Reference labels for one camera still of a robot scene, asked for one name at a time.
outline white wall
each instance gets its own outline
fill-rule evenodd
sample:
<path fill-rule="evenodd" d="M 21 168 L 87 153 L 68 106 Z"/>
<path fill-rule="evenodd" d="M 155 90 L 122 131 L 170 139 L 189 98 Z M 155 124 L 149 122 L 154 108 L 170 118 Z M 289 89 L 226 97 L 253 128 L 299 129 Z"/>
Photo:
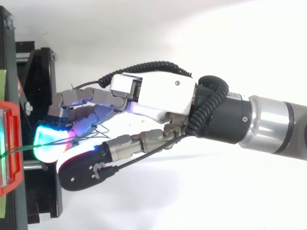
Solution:
<path fill-rule="evenodd" d="M 0 0 L 17 40 L 56 51 L 58 91 L 169 60 L 230 91 L 307 105 L 304 0 Z M 125 124 L 122 116 L 130 119 Z M 120 115 L 110 136 L 156 127 Z M 80 192 L 33 230 L 302 230 L 307 162 L 189 138 Z"/>

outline bolt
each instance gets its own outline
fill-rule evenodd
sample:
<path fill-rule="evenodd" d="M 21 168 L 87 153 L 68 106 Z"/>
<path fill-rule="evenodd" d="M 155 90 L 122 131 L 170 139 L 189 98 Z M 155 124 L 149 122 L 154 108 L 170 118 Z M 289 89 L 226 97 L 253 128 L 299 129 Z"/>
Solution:
<path fill-rule="evenodd" d="M 33 107 L 30 105 L 29 102 L 26 102 L 24 104 L 24 111 L 25 111 L 25 114 L 27 114 L 28 116 L 31 114 L 31 112 L 33 111 Z"/>
<path fill-rule="evenodd" d="M 14 30 L 15 29 L 14 21 L 13 21 L 13 15 L 9 15 L 9 16 L 6 17 L 6 19 L 4 20 L 4 25 L 9 30 Z"/>
<path fill-rule="evenodd" d="M 51 61 L 57 61 L 57 54 L 56 53 L 52 53 L 51 54 Z"/>

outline coiled cable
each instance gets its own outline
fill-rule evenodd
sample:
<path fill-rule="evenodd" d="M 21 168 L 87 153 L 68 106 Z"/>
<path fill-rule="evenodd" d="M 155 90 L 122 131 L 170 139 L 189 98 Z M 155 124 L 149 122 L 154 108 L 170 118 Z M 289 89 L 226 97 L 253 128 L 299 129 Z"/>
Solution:
<path fill-rule="evenodd" d="M 206 120 L 211 116 L 212 112 L 223 102 L 229 92 L 227 83 L 216 76 L 204 76 L 198 81 L 203 87 L 214 88 L 214 92 L 210 97 L 197 109 L 192 115 L 187 125 L 186 134 L 189 136 L 197 136 L 199 130 L 205 125 Z"/>
<path fill-rule="evenodd" d="M 123 72 L 126 73 L 144 73 L 144 72 L 151 72 L 151 71 L 165 71 L 176 73 L 184 76 L 190 77 L 191 74 L 186 72 L 184 69 L 178 67 L 178 65 L 168 62 L 168 61 L 153 61 L 147 62 L 139 65 L 130 66 L 124 69 L 116 70 L 112 73 L 109 73 L 98 80 L 98 84 L 101 88 L 105 88 L 110 85 L 112 81 L 112 77 L 115 74 L 121 74 Z"/>

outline red object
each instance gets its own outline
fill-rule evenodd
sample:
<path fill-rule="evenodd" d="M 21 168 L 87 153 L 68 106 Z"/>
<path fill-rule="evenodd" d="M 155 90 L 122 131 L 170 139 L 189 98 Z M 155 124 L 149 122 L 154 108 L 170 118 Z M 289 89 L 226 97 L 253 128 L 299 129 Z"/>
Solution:
<path fill-rule="evenodd" d="M 18 96 L 19 98 L 21 97 L 21 94 L 23 93 L 23 87 L 21 86 L 21 83 L 19 81 L 19 78 L 17 78 L 18 80 Z"/>
<path fill-rule="evenodd" d="M 12 102 L 1 102 L 0 109 L 6 109 L 6 127 L 7 127 L 7 144 L 8 149 L 21 146 L 21 133 L 20 133 L 20 114 L 19 105 Z M 15 189 L 21 181 L 23 181 L 23 164 L 21 152 L 12 153 L 8 156 L 9 159 L 9 183 L 1 188 L 0 186 L 0 196 L 3 196 L 13 189 Z"/>

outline blue light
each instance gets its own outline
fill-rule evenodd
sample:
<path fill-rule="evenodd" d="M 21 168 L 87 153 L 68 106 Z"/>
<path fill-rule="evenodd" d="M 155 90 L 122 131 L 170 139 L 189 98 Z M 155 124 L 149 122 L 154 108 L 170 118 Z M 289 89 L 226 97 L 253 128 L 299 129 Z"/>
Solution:
<path fill-rule="evenodd" d="M 67 131 L 58 131 L 44 126 L 39 126 L 36 129 L 33 145 L 48 144 L 57 140 L 68 138 Z M 50 145 L 34 148 L 35 157 L 45 163 L 52 163 L 58 160 L 59 156 L 64 153 L 66 144 Z"/>
<path fill-rule="evenodd" d="M 88 143 L 82 143 L 76 147 L 73 147 L 69 150 L 67 150 L 64 154 L 62 154 L 61 156 L 59 156 L 59 160 L 57 162 L 57 172 L 59 172 L 59 168 L 61 167 L 61 165 L 63 163 L 65 163 L 66 161 L 68 161 L 69 159 L 78 156 L 82 153 L 88 152 L 88 151 L 92 151 L 95 150 L 95 147 L 88 144 Z"/>

